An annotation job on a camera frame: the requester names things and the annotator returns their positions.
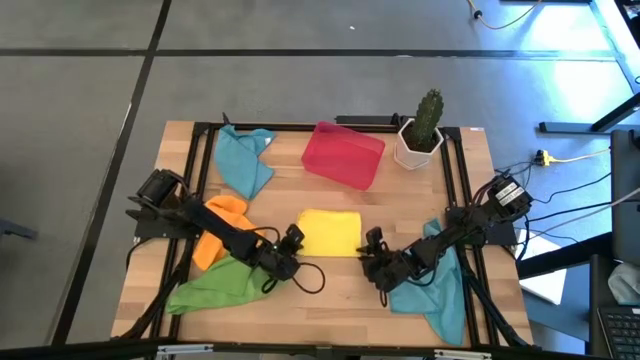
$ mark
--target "orange cloth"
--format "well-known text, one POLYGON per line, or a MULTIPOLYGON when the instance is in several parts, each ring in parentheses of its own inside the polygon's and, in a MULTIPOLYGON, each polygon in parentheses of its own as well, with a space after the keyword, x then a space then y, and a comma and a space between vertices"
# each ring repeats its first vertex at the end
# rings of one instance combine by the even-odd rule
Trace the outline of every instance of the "orange cloth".
MULTIPOLYGON (((257 227, 244 217, 244 213, 247 211, 247 203, 236 197, 218 195, 211 198, 204 205, 238 229, 249 230, 257 227)), ((263 232, 258 231, 258 234, 264 236, 263 232)), ((226 254, 227 251, 222 246, 222 241, 205 231, 193 252, 192 259, 198 268, 205 271, 213 263, 225 257, 226 254)))

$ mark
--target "green cloth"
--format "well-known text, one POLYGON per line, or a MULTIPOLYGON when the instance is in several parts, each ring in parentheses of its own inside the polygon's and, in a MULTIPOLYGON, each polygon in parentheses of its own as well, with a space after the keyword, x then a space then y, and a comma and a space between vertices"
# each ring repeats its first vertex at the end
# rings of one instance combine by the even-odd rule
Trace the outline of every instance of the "green cloth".
POLYGON ((262 299, 262 285, 269 275, 261 268, 251 269, 227 256, 213 264, 202 276, 180 285, 169 298, 167 312, 186 312, 236 306, 262 299))

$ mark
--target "blue cloth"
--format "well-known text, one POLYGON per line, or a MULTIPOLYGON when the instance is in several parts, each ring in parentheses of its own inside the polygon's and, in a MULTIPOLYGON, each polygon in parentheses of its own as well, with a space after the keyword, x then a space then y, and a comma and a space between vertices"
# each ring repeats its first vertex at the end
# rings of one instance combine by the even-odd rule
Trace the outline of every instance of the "blue cloth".
POLYGON ((273 169, 258 156, 275 138, 269 130, 257 129, 239 135, 233 125, 220 129, 214 154, 218 172, 225 183, 246 199, 253 199, 273 176, 273 169))
MULTIPOLYGON (((424 236, 436 235, 442 228, 438 219, 424 225, 424 236)), ((419 282, 425 284, 433 273, 423 276, 419 282)), ((433 283, 420 287, 409 282, 400 284, 391 291, 391 312, 423 314, 438 336, 451 345, 462 345, 464 341, 464 296, 462 295, 462 273, 453 247, 440 259, 433 283)))

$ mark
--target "potted cactus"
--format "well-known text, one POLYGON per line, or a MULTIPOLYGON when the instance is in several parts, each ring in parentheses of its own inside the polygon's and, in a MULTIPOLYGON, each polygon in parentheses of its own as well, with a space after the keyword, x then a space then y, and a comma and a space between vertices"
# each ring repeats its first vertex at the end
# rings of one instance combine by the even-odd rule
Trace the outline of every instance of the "potted cactus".
POLYGON ((403 168, 415 170, 429 163, 443 138, 437 128, 444 102, 439 90, 422 98, 415 119, 409 119, 398 132, 394 159, 403 168))

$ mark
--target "white plant pot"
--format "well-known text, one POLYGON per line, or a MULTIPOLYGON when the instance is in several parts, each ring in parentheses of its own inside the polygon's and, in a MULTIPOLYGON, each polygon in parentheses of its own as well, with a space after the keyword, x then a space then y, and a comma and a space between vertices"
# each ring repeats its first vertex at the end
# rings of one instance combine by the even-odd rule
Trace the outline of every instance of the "white plant pot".
POLYGON ((410 150, 409 147, 407 146, 407 143, 404 142, 404 137, 402 137, 402 132, 407 127, 407 125, 411 124, 414 121, 415 121, 415 119, 409 119, 402 126, 402 129, 400 129, 400 131, 396 135, 397 136, 396 146, 393 149, 393 158, 394 158, 394 160, 400 166, 402 166, 403 168, 405 168, 407 170, 415 170, 415 169, 417 169, 419 167, 427 165, 429 163, 429 161, 431 161, 431 157, 433 156, 433 154, 436 151, 438 151, 438 149, 440 148, 440 145, 444 141, 444 138, 442 137, 442 134, 440 134, 440 130, 438 130, 438 128, 436 128, 435 133, 436 133, 436 136, 438 137, 438 142, 433 147, 431 152, 424 153, 424 152, 420 152, 420 151, 410 150))

